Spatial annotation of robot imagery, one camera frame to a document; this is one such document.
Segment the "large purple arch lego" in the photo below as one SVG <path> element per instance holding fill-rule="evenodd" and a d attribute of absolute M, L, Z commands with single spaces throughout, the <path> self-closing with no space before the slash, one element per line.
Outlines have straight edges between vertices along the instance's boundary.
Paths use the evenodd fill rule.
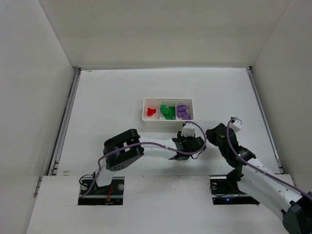
<path fill-rule="evenodd" d="M 179 105 L 179 106 L 176 106 L 176 116 L 177 116 L 178 118 L 182 118 L 182 117 L 184 117 L 185 115 L 188 115 L 187 109 L 188 109 L 187 105 Z"/>

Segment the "green two-stud lego brick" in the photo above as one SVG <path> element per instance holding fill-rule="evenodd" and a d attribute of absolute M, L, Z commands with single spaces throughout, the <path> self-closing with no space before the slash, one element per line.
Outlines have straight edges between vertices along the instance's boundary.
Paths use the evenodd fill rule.
<path fill-rule="evenodd" d="M 171 118 L 172 117 L 171 114 L 170 114 L 170 110 L 169 109 L 162 109 L 161 113 L 163 114 L 163 116 L 165 118 Z"/>

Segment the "red curved lego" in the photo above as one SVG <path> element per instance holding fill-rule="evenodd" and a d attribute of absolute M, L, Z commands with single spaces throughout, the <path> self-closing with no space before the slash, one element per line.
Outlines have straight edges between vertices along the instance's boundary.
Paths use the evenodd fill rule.
<path fill-rule="evenodd" d="M 156 113 L 156 109 L 148 108 L 147 109 L 147 117 L 152 117 Z"/>

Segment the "small purple curved lego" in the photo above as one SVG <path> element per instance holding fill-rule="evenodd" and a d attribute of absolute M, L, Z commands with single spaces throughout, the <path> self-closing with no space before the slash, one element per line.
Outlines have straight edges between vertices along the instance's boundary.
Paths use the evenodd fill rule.
<path fill-rule="evenodd" d="M 183 119 L 184 120 L 191 120 L 192 118 L 191 118 L 191 116 L 189 114 L 184 114 L 183 115 Z"/>

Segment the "long green lego plate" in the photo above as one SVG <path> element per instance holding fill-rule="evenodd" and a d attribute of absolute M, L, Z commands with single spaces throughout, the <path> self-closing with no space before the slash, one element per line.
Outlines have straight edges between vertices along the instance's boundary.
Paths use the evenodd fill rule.
<path fill-rule="evenodd" d="M 176 120 L 175 115 L 164 115 L 166 120 Z"/>

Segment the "green square lego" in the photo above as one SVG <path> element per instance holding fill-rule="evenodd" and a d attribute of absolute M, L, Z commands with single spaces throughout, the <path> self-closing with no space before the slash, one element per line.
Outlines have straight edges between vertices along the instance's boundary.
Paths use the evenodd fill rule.
<path fill-rule="evenodd" d="M 175 116 L 176 115 L 175 107 L 172 107 L 172 106 L 169 107 L 169 115 L 170 116 Z"/>
<path fill-rule="evenodd" d="M 161 105 L 161 106 L 160 106 L 160 112 L 161 112 L 163 115 L 167 115 L 168 112 L 169 112 L 169 109 L 166 107 L 166 105 Z"/>

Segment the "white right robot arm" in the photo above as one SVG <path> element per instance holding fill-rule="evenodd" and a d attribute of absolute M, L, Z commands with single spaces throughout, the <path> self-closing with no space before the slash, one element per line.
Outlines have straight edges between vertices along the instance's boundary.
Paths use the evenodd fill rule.
<path fill-rule="evenodd" d="M 227 173 L 229 189 L 245 193 L 269 209 L 290 234 L 312 232 L 312 194 L 278 178 L 247 148 L 239 145 L 230 125 L 219 124 L 206 131 L 207 140 L 216 146 L 233 168 Z"/>

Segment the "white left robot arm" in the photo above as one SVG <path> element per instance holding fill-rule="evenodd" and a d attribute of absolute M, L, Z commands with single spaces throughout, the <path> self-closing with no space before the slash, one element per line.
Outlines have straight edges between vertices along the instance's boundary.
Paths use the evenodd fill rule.
<path fill-rule="evenodd" d="M 143 156 L 184 161 L 206 149 L 205 135 L 196 136 L 179 131 L 177 137 L 153 139 L 141 136 L 136 129 L 127 130 L 104 142 L 103 156 L 97 161 L 95 183 L 99 187 L 111 184 L 114 175 Z"/>

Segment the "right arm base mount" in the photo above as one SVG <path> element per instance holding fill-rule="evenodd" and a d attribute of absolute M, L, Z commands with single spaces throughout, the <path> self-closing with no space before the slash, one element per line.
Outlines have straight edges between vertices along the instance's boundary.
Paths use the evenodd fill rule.
<path fill-rule="evenodd" d="M 210 177 L 209 190 L 214 205 L 259 205 L 260 203 L 238 188 L 242 173 L 233 169 L 226 175 Z"/>

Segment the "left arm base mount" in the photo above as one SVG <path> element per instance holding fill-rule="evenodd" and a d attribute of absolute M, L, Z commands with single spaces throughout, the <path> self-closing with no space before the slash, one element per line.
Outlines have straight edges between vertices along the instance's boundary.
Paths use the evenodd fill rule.
<path fill-rule="evenodd" d="M 111 184 L 99 187 L 96 183 L 91 187 L 96 173 L 86 174 L 79 179 L 80 206 L 121 206 L 123 205 L 124 177 L 113 177 Z"/>

